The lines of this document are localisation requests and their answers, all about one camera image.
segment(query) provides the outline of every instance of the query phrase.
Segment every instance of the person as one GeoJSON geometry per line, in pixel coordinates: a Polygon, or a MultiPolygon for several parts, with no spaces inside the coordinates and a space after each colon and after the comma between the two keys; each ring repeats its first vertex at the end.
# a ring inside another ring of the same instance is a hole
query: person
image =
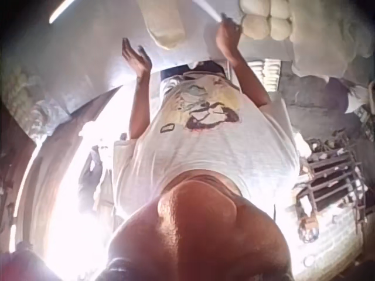
{"type": "Polygon", "coordinates": [[[293,280],[288,245],[272,217],[299,163],[282,100],[271,101],[237,46],[230,18],[217,47],[238,77],[206,62],[162,73],[150,122],[151,59],[128,39],[137,74],[129,140],[114,144],[114,198],[126,218],[98,280],[293,280]]]}

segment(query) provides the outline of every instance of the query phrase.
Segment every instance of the brick wall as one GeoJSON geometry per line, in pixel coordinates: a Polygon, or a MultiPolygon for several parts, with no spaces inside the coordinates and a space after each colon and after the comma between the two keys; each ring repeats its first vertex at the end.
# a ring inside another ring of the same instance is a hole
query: brick wall
{"type": "Polygon", "coordinates": [[[362,252],[362,232],[356,234],[352,208],[325,210],[319,217],[319,239],[311,244],[298,237],[294,207],[278,211],[277,224],[288,242],[296,281],[331,280],[362,252]],[[314,261],[310,267],[304,265],[307,258],[314,261]]]}

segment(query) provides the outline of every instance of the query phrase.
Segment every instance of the white t-shirt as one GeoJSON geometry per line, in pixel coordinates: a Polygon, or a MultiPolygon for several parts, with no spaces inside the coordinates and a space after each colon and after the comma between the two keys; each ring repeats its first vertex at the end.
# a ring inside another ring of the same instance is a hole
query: white t-shirt
{"type": "Polygon", "coordinates": [[[299,171],[284,101],[257,108],[231,82],[210,74],[174,77],[166,88],[145,133],[114,145],[119,214],[130,216],[179,174],[205,169],[228,177],[272,215],[277,194],[290,192],[299,171]]]}

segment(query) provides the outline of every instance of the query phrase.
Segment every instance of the graphic print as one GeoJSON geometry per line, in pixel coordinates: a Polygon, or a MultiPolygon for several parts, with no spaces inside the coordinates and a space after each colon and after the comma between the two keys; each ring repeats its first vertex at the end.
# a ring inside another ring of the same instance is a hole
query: graphic print
{"type": "Polygon", "coordinates": [[[236,90],[221,78],[208,78],[209,81],[200,79],[183,84],[167,101],[161,115],[164,126],[160,133],[172,132],[176,125],[202,131],[240,121],[236,90]]]}

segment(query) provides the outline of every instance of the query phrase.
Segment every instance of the fluorescent light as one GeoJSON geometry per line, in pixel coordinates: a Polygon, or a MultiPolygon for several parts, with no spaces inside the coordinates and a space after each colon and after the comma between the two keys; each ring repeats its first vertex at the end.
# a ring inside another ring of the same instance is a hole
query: fluorescent light
{"type": "Polygon", "coordinates": [[[62,12],[66,10],[73,3],[74,0],[65,0],[60,4],[60,6],[53,12],[52,16],[49,18],[49,23],[52,24],[62,12]]]}

